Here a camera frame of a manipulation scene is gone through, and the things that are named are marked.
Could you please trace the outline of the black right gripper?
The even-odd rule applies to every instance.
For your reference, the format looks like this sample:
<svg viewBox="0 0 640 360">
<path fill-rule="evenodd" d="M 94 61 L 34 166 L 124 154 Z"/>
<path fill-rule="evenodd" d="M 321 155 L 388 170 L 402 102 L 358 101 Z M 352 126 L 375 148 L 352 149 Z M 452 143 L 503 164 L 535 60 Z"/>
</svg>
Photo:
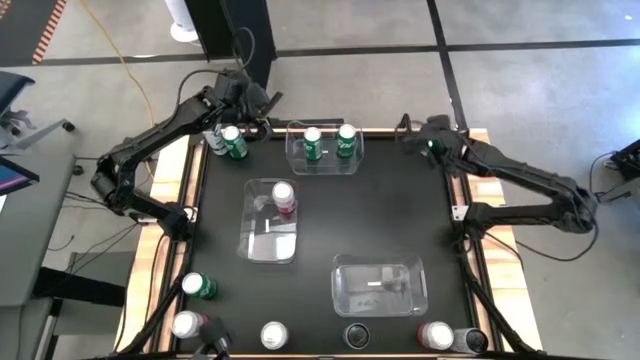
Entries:
<svg viewBox="0 0 640 360">
<path fill-rule="evenodd" d="M 403 153 L 417 153 L 425 148 L 437 163 L 449 163 L 463 157 L 465 137 L 451 128 L 448 115 L 434 115 L 426 119 L 420 132 L 404 132 L 399 135 Z"/>
</svg>

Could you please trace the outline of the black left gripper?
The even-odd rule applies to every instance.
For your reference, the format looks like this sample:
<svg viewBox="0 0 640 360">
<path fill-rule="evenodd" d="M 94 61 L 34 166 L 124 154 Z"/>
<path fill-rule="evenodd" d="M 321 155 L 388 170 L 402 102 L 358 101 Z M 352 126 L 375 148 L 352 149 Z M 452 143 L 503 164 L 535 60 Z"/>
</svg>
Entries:
<svg viewBox="0 0 640 360">
<path fill-rule="evenodd" d="M 266 90 L 244 73 L 221 72 L 214 85 L 216 124 L 238 124 L 245 136 L 259 141 L 273 136 L 271 119 L 266 116 L 270 97 Z"/>
</svg>

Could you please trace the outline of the green Sprite soda can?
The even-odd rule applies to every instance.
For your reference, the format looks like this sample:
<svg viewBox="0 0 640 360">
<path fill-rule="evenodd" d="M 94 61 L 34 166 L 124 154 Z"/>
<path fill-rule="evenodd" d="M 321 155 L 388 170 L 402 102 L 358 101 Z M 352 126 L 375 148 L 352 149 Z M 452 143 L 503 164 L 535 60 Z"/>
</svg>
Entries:
<svg viewBox="0 0 640 360">
<path fill-rule="evenodd" d="M 224 144 L 233 159 L 243 159 L 248 155 L 246 141 L 236 126 L 228 126 L 223 131 Z"/>
<path fill-rule="evenodd" d="M 317 127 L 309 127 L 304 133 L 304 150 L 306 158 L 317 161 L 323 155 L 322 133 Z"/>
<path fill-rule="evenodd" d="M 191 272 L 184 276 L 181 283 L 182 290 L 188 296 L 211 300 L 217 295 L 218 284 L 208 276 Z"/>
<path fill-rule="evenodd" d="M 338 129 L 336 154 L 341 158 L 353 155 L 356 141 L 356 129 L 350 124 L 344 124 Z"/>
</svg>

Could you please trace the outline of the white Celsius energy can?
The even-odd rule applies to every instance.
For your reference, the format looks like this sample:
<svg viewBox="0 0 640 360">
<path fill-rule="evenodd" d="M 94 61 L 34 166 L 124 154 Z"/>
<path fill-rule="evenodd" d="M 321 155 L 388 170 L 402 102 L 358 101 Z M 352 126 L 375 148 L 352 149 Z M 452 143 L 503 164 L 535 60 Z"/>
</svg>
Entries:
<svg viewBox="0 0 640 360">
<path fill-rule="evenodd" d="M 478 328 L 455 329 L 453 335 L 450 349 L 454 352 L 478 355 L 488 349 L 488 337 Z"/>
<path fill-rule="evenodd" d="M 224 156 L 228 152 L 220 124 L 211 130 L 203 131 L 202 135 L 215 155 Z"/>
<path fill-rule="evenodd" d="M 354 350 L 366 348 L 370 342 L 370 332 L 362 323 L 352 323 L 342 332 L 343 342 Z"/>
</svg>

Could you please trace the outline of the pink white Spindrift can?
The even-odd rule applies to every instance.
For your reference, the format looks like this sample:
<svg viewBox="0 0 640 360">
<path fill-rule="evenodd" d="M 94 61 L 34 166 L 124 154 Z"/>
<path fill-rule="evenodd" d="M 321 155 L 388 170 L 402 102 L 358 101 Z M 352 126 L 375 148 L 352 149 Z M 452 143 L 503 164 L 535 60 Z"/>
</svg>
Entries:
<svg viewBox="0 0 640 360">
<path fill-rule="evenodd" d="M 207 315 L 184 310 L 176 314 L 173 319 L 171 331 L 179 339 L 197 337 L 200 328 L 209 321 Z"/>
<path fill-rule="evenodd" d="M 296 209 L 295 191 L 288 182 L 279 181 L 273 186 L 272 199 L 281 214 L 291 214 Z"/>
<path fill-rule="evenodd" d="M 422 324 L 417 331 L 417 337 L 423 347 L 448 350 L 453 344 L 454 332 L 448 324 L 434 321 Z"/>
<path fill-rule="evenodd" d="M 278 350 L 284 347 L 289 340 L 287 327 L 279 321 L 266 323 L 260 332 L 262 345 L 268 350 Z"/>
</svg>

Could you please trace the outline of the clear plastic storage bin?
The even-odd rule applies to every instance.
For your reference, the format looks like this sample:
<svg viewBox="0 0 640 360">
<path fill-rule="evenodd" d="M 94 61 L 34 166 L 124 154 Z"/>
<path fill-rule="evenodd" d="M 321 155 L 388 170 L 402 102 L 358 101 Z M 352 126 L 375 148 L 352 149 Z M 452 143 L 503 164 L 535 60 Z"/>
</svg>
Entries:
<svg viewBox="0 0 640 360">
<path fill-rule="evenodd" d="M 352 175 L 364 158 L 363 133 L 356 129 L 354 153 L 349 158 L 341 158 L 336 154 L 337 133 L 342 125 L 294 126 L 286 128 L 286 158 L 293 172 L 297 175 Z M 304 133 L 309 127 L 317 127 L 322 133 L 323 155 L 317 161 L 306 158 L 304 150 Z"/>
<path fill-rule="evenodd" d="M 291 214 L 278 212 L 272 188 L 279 182 L 290 183 L 295 191 L 296 209 Z M 297 184 L 292 179 L 256 178 L 244 185 L 244 203 L 237 254 L 254 263 L 290 263 L 296 253 L 298 237 Z"/>
<path fill-rule="evenodd" d="M 339 254 L 333 259 L 331 289 L 341 317 L 421 316 L 428 309 L 424 266 L 415 254 Z"/>
</svg>

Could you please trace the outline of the long black bar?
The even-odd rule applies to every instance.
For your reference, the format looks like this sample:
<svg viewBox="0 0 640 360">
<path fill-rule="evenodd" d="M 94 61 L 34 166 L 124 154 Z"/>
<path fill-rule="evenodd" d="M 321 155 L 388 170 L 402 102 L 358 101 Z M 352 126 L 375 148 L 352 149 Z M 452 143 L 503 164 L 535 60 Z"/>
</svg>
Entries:
<svg viewBox="0 0 640 360">
<path fill-rule="evenodd" d="M 343 125 L 343 118 L 326 118 L 326 119 L 280 119 L 269 118 L 270 125 L 276 129 L 285 129 L 294 126 L 324 126 L 324 125 Z"/>
</svg>

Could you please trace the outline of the black standing panel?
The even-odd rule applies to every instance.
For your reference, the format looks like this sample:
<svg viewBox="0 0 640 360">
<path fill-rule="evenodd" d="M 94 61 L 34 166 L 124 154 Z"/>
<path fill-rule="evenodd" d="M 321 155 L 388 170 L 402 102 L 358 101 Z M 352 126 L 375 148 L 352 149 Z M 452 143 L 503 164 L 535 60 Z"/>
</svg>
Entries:
<svg viewBox="0 0 640 360">
<path fill-rule="evenodd" d="M 230 57 L 266 89 L 277 58 L 267 0 L 185 0 L 208 60 Z"/>
</svg>

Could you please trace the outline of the black equipment cart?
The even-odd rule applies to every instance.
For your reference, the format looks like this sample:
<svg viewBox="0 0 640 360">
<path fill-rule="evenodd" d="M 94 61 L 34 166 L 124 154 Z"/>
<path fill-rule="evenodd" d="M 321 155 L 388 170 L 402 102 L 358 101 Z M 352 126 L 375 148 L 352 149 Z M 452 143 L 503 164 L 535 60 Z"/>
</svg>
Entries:
<svg viewBox="0 0 640 360">
<path fill-rule="evenodd" d="M 605 157 L 613 165 L 613 169 L 622 175 L 624 182 L 604 192 L 595 192 L 593 190 L 593 170 L 596 163 Z M 609 203 L 640 193 L 640 139 L 621 150 L 602 154 L 592 162 L 589 171 L 589 191 L 599 203 Z"/>
</svg>

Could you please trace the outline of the black desk side panel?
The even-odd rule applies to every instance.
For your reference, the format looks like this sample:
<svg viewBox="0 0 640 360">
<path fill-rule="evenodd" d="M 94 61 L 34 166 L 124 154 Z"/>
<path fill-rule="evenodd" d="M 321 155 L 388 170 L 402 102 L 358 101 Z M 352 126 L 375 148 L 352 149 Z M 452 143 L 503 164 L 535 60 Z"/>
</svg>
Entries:
<svg viewBox="0 0 640 360">
<path fill-rule="evenodd" d="M 60 298 L 122 307 L 126 288 L 100 280 L 41 267 L 36 278 L 33 298 Z"/>
</svg>

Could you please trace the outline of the office chair with grey base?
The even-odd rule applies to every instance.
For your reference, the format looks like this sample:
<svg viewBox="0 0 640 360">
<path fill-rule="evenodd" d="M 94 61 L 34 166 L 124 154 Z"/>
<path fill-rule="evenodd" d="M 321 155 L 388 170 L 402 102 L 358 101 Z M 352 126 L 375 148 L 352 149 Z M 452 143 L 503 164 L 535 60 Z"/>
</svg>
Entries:
<svg viewBox="0 0 640 360">
<path fill-rule="evenodd" d="M 76 129 L 67 119 L 38 128 L 31 122 L 26 110 L 12 109 L 20 94 L 34 84 L 35 81 L 30 77 L 0 71 L 0 155 L 24 154 L 57 128 L 69 133 Z"/>
</svg>

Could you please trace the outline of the dark computer monitor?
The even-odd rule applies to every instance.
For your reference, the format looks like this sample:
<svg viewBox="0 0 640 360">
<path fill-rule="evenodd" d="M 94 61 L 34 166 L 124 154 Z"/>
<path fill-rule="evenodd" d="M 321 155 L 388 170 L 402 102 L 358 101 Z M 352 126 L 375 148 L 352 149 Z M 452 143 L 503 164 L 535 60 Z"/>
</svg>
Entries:
<svg viewBox="0 0 640 360">
<path fill-rule="evenodd" d="M 38 174 L 0 156 L 0 196 L 8 195 L 39 181 Z"/>
</svg>

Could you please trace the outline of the black mat orange stripes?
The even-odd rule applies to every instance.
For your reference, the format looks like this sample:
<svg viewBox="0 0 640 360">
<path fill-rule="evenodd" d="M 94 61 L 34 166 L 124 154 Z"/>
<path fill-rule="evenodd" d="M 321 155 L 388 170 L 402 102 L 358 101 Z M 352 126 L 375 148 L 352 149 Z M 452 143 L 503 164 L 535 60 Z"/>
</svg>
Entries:
<svg viewBox="0 0 640 360">
<path fill-rule="evenodd" d="M 0 0 L 0 67 L 40 63 L 67 0 Z"/>
</svg>

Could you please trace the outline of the grey desk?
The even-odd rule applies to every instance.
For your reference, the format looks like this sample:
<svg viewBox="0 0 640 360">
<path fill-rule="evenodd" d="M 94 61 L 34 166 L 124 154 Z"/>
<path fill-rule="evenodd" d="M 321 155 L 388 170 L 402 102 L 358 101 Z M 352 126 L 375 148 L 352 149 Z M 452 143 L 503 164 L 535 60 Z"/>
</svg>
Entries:
<svg viewBox="0 0 640 360">
<path fill-rule="evenodd" d="M 31 297 L 76 164 L 69 154 L 10 160 L 39 181 L 9 194 L 0 210 L 0 307 L 20 306 Z"/>
</svg>

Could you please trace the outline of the white round pedestal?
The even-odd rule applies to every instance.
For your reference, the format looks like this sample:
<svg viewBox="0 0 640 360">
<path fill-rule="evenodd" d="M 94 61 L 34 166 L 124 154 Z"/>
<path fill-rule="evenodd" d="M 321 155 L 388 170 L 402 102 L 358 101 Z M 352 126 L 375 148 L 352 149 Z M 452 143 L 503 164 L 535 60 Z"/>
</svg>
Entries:
<svg viewBox="0 0 640 360">
<path fill-rule="evenodd" d="M 165 0 L 172 17 L 171 37 L 180 43 L 199 44 L 199 37 L 185 0 Z"/>
</svg>

